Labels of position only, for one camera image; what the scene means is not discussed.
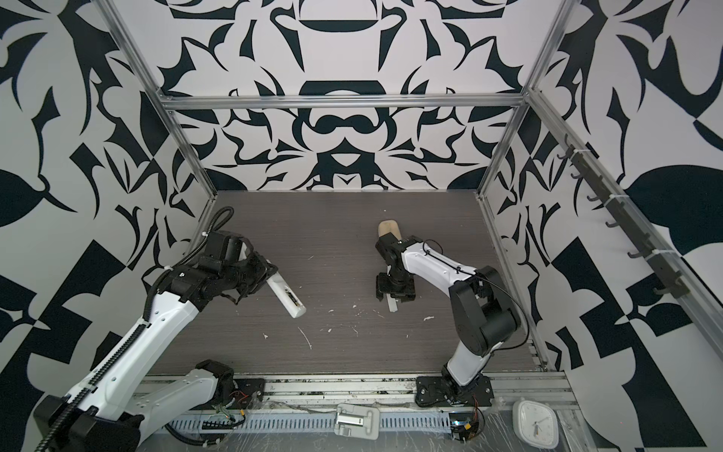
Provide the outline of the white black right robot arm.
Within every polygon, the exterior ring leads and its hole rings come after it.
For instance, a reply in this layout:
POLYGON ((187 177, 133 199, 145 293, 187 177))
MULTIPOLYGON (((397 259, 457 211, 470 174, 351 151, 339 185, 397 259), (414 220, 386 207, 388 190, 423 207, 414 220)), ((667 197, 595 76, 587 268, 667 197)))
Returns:
POLYGON ((459 344, 438 377, 416 379, 415 404, 422 408, 489 407, 494 393, 483 369, 523 327, 523 313, 493 267, 475 269, 433 250, 419 237, 383 233, 376 249, 387 269, 376 278, 376 297, 390 310, 416 299, 415 280, 425 280, 450 302, 459 344))

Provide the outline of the white remote control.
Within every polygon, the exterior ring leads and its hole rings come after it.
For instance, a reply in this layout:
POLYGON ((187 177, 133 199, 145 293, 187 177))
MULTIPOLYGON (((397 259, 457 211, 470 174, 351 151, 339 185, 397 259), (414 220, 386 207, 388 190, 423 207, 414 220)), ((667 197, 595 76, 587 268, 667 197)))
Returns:
POLYGON ((300 301, 300 299, 297 297, 297 295, 292 290, 291 286, 282 278, 282 275, 280 273, 275 273, 274 275, 270 276, 267 279, 267 285, 270 287, 270 289, 273 291, 273 293, 276 295, 278 300, 282 303, 282 306, 284 309, 288 312, 289 316, 291 318, 300 318, 306 313, 306 307, 303 305, 303 303, 300 301), (290 299, 287 297, 286 293, 284 292, 284 289, 290 289, 295 294, 297 300, 299 301, 299 305, 295 305, 290 299))

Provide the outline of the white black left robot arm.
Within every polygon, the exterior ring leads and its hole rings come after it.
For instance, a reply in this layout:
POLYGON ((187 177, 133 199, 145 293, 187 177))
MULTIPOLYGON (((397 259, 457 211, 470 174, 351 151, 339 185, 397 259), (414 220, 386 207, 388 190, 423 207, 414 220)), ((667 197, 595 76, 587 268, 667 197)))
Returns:
POLYGON ((168 267, 149 290, 142 316, 63 397, 48 395, 33 418, 39 451, 134 451, 179 415, 235 401, 233 369, 205 360, 186 376, 135 400, 139 384, 177 335, 217 297, 234 302, 274 286, 278 267, 242 235, 211 232, 193 263, 168 267))

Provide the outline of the white battery compartment cover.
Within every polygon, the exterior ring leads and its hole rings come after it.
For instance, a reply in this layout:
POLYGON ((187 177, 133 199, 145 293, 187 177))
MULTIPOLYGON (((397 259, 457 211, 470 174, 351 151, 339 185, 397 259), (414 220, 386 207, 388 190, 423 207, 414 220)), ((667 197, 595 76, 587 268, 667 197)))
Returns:
POLYGON ((388 296, 387 302, 388 302, 388 307, 389 307, 390 312, 396 313, 398 311, 397 300, 388 296))

